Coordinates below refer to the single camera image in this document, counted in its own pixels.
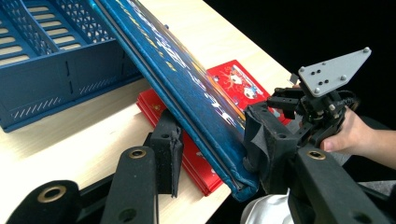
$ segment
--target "wooden table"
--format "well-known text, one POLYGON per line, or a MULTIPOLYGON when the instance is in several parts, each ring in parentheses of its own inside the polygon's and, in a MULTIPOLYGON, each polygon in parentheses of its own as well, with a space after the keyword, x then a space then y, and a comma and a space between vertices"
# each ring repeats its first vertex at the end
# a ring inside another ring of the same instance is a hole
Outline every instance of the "wooden table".
MULTIPOLYGON (((265 89, 290 86, 290 73, 201 0, 142 0, 206 67, 238 60, 265 89)), ((81 189, 114 173, 119 156, 141 146, 151 126, 136 106, 145 79, 20 128, 0 131, 0 223, 24 197, 52 180, 81 189)), ((160 223, 205 223, 230 194, 205 197, 184 170, 176 199, 160 195, 160 223)))

